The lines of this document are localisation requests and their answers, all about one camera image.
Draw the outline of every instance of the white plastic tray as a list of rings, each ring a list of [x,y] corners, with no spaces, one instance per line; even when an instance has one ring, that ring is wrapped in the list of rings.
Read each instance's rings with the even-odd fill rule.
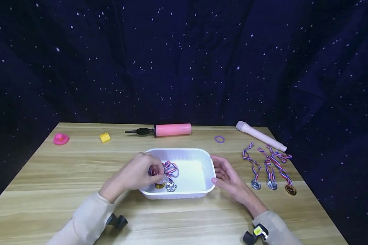
[[[211,182],[215,178],[215,169],[210,154],[202,149],[166,148],[146,151],[165,163],[176,163],[180,175],[172,178],[177,184],[174,192],[165,188],[157,189],[154,185],[140,189],[148,199],[202,198],[215,187]]]

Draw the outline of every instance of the hand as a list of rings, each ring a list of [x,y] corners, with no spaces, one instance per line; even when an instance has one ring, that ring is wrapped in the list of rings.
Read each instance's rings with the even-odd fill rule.
[[[212,156],[211,159],[217,176],[212,178],[212,183],[215,186],[228,191],[236,201],[248,208],[254,218],[268,210],[226,158]]]
[[[150,166],[161,175],[149,176]],[[158,183],[163,180],[163,173],[164,167],[161,160],[140,152],[106,181],[99,194],[113,203],[126,190],[137,190]]]

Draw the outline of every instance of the silver medal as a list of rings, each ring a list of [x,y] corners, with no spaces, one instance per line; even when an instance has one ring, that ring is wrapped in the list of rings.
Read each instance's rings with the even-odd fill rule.
[[[176,191],[177,185],[173,181],[166,182],[165,188],[168,192]]]
[[[276,190],[278,188],[277,182],[275,182],[274,180],[268,180],[267,186],[272,190]]]
[[[252,188],[254,188],[255,190],[260,190],[260,188],[262,187],[261,184],[259,183],[259,181],[257,180],[252,180],[251,181],[251,186]]]

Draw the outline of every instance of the purple rubber band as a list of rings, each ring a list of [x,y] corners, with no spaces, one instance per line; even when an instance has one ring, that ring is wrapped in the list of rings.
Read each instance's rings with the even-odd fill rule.
[[[218,143],[220,143],[220,144],[222,144],[223,142],[225,142],[225,138],[224,138],[224,137],[222,137],[222,136],[219,136],[219,135],[218,135],[218,136],[216,136],[214,139],[215,139],[215,141],[216,141],[216,142],[218,142]]]

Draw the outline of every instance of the medal ribbon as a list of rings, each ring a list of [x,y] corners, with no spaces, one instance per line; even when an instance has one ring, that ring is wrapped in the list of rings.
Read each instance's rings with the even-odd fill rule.
[[[252,172],[255,175],[254,180],[258,180],[259,179],[259,173],[260,173],[260,169],[262,168],[261,165],[259,163],[257,163],[254,159],[252,159],[249,156],[249,153],[247,152],[247,150],[251,149],[254,146],[254,143],[252,142],[246,149],[243,150],[243,159],[244,160],[249,160],[252,163]]]
[[[273,151],[273,148],[270,146],[270,145],[266,145],[267,148],[270,150],[270,153],[271,153],[271,161],[274,163],[275,167],[278,168],[279,170],[279,174],[287,181],[288,185],[292,186],[293,185],[293,181],[289,178],[289,175],[287,173],[287,171],[281,166],[281,164],[278,162],[277,159],[274,158],[274,151]],[[292,156],[291,155],[284,155],[284,154],[280,154],[278,153],[277,157],[279,159],[281,159],[282,162],[286,162],[287,159],[291,159]]]
[[[269,177],[269,180],[275,181],[274,168],[271,165],[270,157],[260,147],[258,147],[257,150],[258,150],[258,152],[261,152],[266,157],[266,160],[264,161],[264,165],[266,167],[266,172],[267,172],[267,176]]]
[[[286,163],[288,161],[288,159],[292,159],[292,155],[286,155],[284,153],[279,153],[279,152],[274,152],[274,155],[276,155],[280,160],[281,162],[283,163]]]
[[[166,175],[166,177],[170,180],[170,181],[173,181],[172,180],[172,177],[173,178],[176,178],[179,176],[180,172],[179,172],[179,168],[177,167],[177,165],[175,163],[171,163],[169,161],[166,161],[166,163],[163,163],[162,164],[164,166],[164,174]],[[150,166],[149,167],[149,171],[148,171],[148,174],[150,176],[154,176],[156,175],[154,169]]]

